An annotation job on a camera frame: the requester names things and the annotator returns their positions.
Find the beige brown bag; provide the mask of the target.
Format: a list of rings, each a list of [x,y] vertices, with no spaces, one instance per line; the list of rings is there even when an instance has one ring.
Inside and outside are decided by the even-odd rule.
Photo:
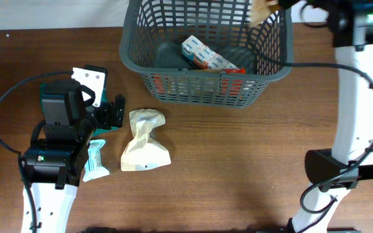
[[[265,21],[272,13],[280,9],[281,6],[278,4],[278,0],[253,0],[249,25],[251,27],[257,26]]]

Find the white tissue multipack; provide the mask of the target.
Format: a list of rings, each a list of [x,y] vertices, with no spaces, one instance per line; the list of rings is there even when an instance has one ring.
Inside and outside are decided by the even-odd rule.
[[[200,69],[238,69],[235,64],[210,49],[195,36],[189,36],[182,42],[181,52],[187,61],[192,62]]]

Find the orange biscuit package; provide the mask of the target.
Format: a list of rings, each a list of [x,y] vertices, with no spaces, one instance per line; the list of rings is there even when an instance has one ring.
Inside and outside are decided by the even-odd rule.
[[[209,98],[210,94],[218,96],[238,96],[241,89],[248,91],[255,82],[248,81],[245,84],[243,80],[230,80],[227,78],[209,78],[209,77],[181,77],[178,80],[169,75],[154,75],[152,81],[155,87],[155,93],[159,96],[168,94],[170,98],[179,95],[182,99],[196,98],[203,95]]]

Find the green Nescafe coffee bag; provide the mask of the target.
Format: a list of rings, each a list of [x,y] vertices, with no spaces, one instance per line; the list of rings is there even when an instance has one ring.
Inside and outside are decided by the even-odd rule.
[[[124,108],[126,99],[120,94],[115,97],[114,102],[108,102],[106,97],[106,88],[102,91],[102,97],[99,107],[95,107],[97,115],[100,117],[99,125],[93,133],[94,137],[109,133],[121,128],[124,119]]]

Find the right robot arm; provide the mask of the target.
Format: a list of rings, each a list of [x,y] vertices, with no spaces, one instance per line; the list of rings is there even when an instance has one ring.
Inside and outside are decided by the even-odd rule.
[[[330,149],[310,150],[310,185],[288,232],[326,232],[339,203],[373,179],[373,1],[310,1],[328,13],[339,75],[337,133]]]

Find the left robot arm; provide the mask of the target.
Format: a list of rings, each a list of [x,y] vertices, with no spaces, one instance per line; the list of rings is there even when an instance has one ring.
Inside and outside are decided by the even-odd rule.
[[[29,186],[23,191],[22,232],[65,232],[96,130],[119,128],[126,99],[95,106],[102,94],[76,80],[48,83],[41,94],[44,119],[20,158]]]

